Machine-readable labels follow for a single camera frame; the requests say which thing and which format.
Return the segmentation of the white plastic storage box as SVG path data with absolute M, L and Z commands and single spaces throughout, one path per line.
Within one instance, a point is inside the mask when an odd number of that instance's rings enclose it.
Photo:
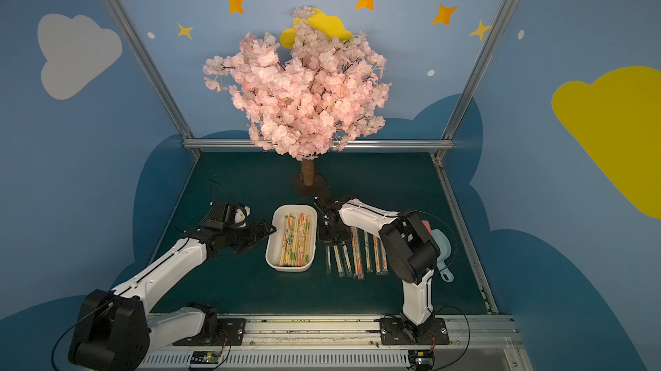
M 317 224 L 317 211 L 311 206 L 280 206 L 272 218 L 276 231 L 267 244 L 267 264 L 280 272 L 301 273 L 310 269 L 316 252 Z

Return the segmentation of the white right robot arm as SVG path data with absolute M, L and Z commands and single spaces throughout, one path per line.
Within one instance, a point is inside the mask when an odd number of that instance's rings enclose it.
M 389 269 L 403 283 L 404 323 L 415 331 L 429 328 L 434 321 L 431 281 L 441 251 L 421 219 L 413 212 L 386 211 L 330 193 L 318 193 L 313 200 L 321 214 L 320 243 L 343 245 L 351 240 L 353 227 L 381 240 Z

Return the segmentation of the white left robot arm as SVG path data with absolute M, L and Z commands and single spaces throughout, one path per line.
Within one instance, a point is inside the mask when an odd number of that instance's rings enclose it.
M 151 353 L 174 343 L 225 343 L 214 307 L 191 303 L 169 314 L 154 314 L 153 308 L 220 251 L 241 254 L 275 233 L 264 219 L 250 221 L 250 214 L 240 203 L 212 202 L 197 226 L 141 272 L 109 291 L 87 295 L 72 326 L 69 362 L 92 370 L 135 370 Z

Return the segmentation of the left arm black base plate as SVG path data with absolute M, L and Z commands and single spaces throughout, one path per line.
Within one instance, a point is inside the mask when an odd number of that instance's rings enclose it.
M 243 343 L 247 320 L 243 318 L 217 317 L 211 326 L 204 325 L 202 331 L 188 338 L 183 338 L 173 346 L 240 346 Z

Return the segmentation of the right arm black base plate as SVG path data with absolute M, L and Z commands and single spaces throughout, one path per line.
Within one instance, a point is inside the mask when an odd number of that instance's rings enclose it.
M 421 326 L 394 315 L 377 320 L 382 345 L 450 345 L 449 329 L 441 317 L 432 316 Z

